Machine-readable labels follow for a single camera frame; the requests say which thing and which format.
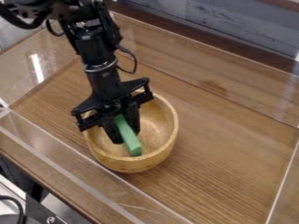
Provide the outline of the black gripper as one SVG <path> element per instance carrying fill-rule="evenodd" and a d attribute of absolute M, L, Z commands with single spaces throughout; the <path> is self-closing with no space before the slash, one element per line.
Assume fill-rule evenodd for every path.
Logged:
<path fill-rule="evenodd" d="M 71 111 L 77 119 L 79 130 L 101 126 L 112 143 L 121 144 L 123 138 L 112 116 L 123 113 L 135 134 L 139 134 L 139 108 L 153 99 L 149 79 L 143 77 L 121 81 L 115 61 L 101 66 L 85 65 L 84 72 L 91 85 L 91 95 Z"/>

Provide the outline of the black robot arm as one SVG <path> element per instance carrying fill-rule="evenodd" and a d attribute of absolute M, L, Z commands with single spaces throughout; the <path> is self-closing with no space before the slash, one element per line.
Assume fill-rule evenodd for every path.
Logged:
<path fill-rule="evenodd" d="M 153 99 L 149 79 L 121 81 L 115 51 L 128 53 L 120 45 L 120 28 L 104 0 L 0 0 L 0 18 L 31 30 L 57 21 L 80 56 L 91 85 L 88 99 L 71 111 L 81 131 L 96 126 L 107 132 L 113 144 L 123 143 L 115 118 L 124 116 L 135 132 L 140 130 L 140 105 Z"/>

